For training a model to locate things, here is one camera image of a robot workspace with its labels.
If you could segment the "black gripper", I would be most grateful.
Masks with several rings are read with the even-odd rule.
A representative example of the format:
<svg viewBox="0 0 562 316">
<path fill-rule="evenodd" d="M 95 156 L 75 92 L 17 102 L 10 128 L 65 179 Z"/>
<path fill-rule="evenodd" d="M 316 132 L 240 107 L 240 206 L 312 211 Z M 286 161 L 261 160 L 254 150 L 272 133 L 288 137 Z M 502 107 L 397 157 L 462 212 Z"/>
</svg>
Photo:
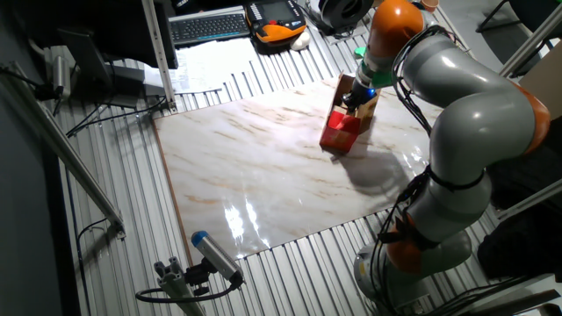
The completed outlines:
<svg viewBox="0 0 562 316">
<path fill-rule="evenodd" d="M 342 95 L 342 104 L 349 108 L 350 113 L 356 113 L 360 105 L 367 103 L 376 95 L 376 89 L 365 87 L 359 81 L 354 81 L 351 91 Z"/>
</svg>

